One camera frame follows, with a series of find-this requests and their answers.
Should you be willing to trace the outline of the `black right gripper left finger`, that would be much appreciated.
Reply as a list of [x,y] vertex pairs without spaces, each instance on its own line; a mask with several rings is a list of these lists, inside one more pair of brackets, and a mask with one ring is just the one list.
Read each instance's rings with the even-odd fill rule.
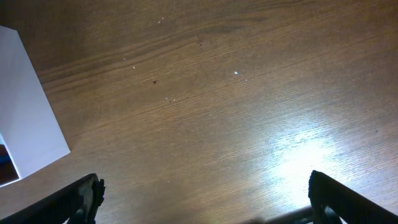
[[104,201],[104,180],[88,174],[61,190],[1,220],[1,223],[95,224]]

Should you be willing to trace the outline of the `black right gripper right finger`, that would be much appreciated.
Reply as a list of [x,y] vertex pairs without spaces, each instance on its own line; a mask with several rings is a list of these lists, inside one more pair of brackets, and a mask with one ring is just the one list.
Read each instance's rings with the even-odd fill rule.
[[311,173],[308,197],[314,223],[397,223],[397,215],[319,171]]

